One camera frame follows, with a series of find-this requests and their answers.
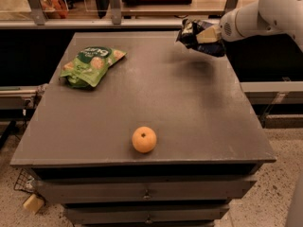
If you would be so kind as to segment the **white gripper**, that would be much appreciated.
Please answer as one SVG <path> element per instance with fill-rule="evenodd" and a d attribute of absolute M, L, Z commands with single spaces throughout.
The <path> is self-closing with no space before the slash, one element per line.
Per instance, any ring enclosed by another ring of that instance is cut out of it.
<path fill-rule="evenodd" d="M 199 44 L 215 43 L 222 37 L 235 42 L 250 36 L 252 11 L 249 6 L 233 9 L 220 20 L 219 26 L 210 26 L 196 35 Z"/>

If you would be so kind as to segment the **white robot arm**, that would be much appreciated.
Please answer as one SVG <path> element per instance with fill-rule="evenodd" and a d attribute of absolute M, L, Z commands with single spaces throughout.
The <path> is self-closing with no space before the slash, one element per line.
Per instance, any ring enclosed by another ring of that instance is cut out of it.
<path fill-rule="evenodd" d="M 224 42 L 277 34 L 288 35 L 303 50 L 303 0 L 258 0 L 233 9 L 196 35 L 197 50 L 220 57 Z"/>

